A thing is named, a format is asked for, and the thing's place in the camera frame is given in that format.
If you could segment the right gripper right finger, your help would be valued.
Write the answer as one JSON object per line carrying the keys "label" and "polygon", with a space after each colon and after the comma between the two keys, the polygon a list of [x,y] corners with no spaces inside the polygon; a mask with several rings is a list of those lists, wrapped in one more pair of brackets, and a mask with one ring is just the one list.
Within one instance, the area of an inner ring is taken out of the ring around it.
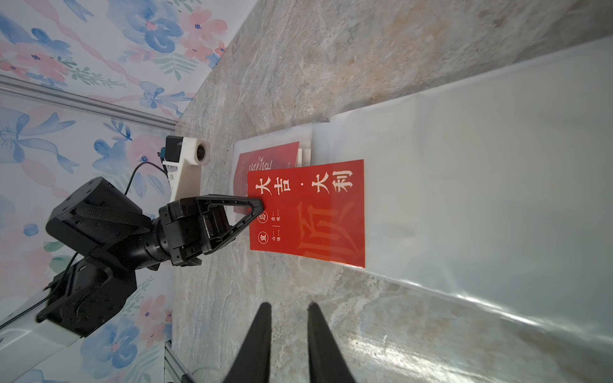
{"label": "right gripper right finger", "polygon": [[356,383],[317,303],[308,307],[307,345],[310,383]]}

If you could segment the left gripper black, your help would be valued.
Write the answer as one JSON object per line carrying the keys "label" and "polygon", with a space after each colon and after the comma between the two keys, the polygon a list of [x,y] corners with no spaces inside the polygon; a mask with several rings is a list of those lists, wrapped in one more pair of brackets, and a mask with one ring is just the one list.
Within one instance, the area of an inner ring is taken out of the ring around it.
{"label": "left gripper black", "polygon": [[264,213],[261,199],[206,195],[172,202],[160,209],[151,231],[119,243],[126,267],[198,266],[201,255],[222,249]]}

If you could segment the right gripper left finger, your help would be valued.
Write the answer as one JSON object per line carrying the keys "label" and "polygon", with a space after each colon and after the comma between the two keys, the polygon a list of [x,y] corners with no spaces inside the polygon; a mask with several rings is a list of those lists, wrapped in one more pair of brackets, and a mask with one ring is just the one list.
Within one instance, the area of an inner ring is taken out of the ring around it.
{"label": "right gripper left finger", "polygon": [[262,303],[223,383],[269,382],[270,368],[271,304]]}

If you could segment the red card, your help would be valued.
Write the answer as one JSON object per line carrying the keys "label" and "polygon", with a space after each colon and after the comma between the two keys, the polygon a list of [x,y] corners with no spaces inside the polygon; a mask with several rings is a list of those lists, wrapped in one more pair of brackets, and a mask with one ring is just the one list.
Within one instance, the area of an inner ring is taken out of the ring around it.
{"label": "red card", "polygon": [[240,153],[232,182],[234,196],[247,196],[247,174],[256,171],[292,169],[302,160],[299,142]]}
{"label": "red card", "polygon": [[249,172],[247,195],[264,206],[250,248],[364,268],[364,182],[362,160]]}

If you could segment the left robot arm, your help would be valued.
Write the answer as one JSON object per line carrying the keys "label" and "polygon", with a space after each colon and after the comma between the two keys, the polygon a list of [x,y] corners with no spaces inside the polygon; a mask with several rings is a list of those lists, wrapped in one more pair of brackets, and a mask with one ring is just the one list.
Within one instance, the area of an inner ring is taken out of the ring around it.
{"label": "left robot arm", "polygon": [[192,196],[164,205],[156,219],[97,177],[51,213],[46,231],[74,250],[41,292],[1,324],[1,379],[12,382],[119,314],[137,289],[138,270],[201,264],[263,213],[260,199]]}

